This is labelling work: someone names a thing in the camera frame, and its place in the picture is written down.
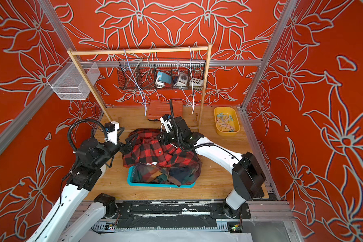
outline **wooden frame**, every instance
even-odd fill
[[[207,46],[193,46],[193,47],[176,47],[176,48],[154,48],[154,49],[136,49],[136,50],[89,50],[89,51],[72,51],[71,49],[67,50],[68,55],[70,56],[71,60],[73,61],[75,67],[78,69],[79,73],[81,74],[82,78],[85,80],[87,86],[90,88],[90,91],[94,95],[97,100],[97,103],[101,107],[102,111],[105,113],[107,119],[109,121],[113,121],[109,112],[106,109],[102,101],[102,97],[99,93],[94,89],[94,86],[91,84],[89,78],[86,75],[85,70],[82,68],[82,65],[78,61],[76,56],[79,55],[112,55],[112,54],[133,54],[133,53],[159,53],[159,52],[181,52],[181,51],[200,51],[206,50],[207,51],[207,58],[206,64],[204,69],[204,79],[203,79],[203,91],[202,91],[202,101],[200,102],[200,114],[197,117],[198,121],[198,130],[200,129],[201,118],[203,115],[203,106],[204,106],[204,96],[205,90],[207,86],[207,77],[208,77],[208,69],[210,66],[210,58],[211,58],[211,49],[212,44],[208,43]]]

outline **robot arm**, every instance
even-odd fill
[[[230,151],[211,142],[201,133],[191,132],[181,117],[164,115],[160,120],[165,125],[165,131],[158,136],[161,143],[169,144],[176,141],[182,150],[195,150],[197,154],[213,160],[232,174],[234,189],[224,200],[223,208],[228,217],[235,217],[239,213],[239,207],[245,201],[251,200],[265,181],[265,175],[254,155],[249,152],[240,154]],[[82,122],[97,123],[105,134],[106,142],[99,143],[92,135],[77,149],[70,142],[70,132],[74,126]],[[87,211],[62,234],[77,206],[105,172],[106,163],[110,159],[113,161],[118,151],[125,150],[124,144],[118,141],[122,131],[123,128],[119,128],[117,122],[103,126],[90,119],[80,120],[69,128],[69,143],[76,153],[77,160],[68,174],[70,176],[61,197],[27,242],[77,242],[96,221],[116,215],[115,198],[100,194]]]
[[[191,132],[182,117],[174,117],[172,101],[170,101],[171,115],[160,118],[165,131],[159,134],[158,139],[163,144],[177,143],[185,151],[195,150],[217,164],[221,165],[233,176],[233,190],[224,201],[224,210],[228,217],[235,217],[239,207],[256,196],[266,177],[255,156],[247,152],[240,154],[230,151],[211,142],[203,134]]]
[[[103,126],[97,120],[80,120],[70,127],[68,137],[71,137],[72,128],[82,122],[97,123],[106,134],[106,142],[99,143],[92,135],[81,144],[80,148],[73,147],[77,159],[68,174],[67,185],[63,188],[58,201],[27,242],[77,242],[99,219],[112,218],[117,214],[116,199],[102,193],[97,196],[87,211],[62,234],[78,205],[105,173],[106,163],[123,148],[123,144],[118,141],[123,128],[119,129],[117,122],[107,123]]]

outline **clothes pile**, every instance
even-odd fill
[[[202,162],[194,151],[184,152],[172,144],[162,145],[159,129],[139,128],[126,141],[124,167],[136,166],[133,182],[190,185],[200,175]]]

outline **orange case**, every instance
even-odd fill
[[[175,117],[183,116],[183,101],[172,101],[173,113]],[[147,119],[153,121],[159,121],[165,114],[171,114],[169,108],[169,102],[163,102],[160,100],[150,101]]]

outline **white cloth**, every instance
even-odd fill
[[[190,230],[141,230],[99,235],[89,231],[80,242],[253,242],[251,234]]]

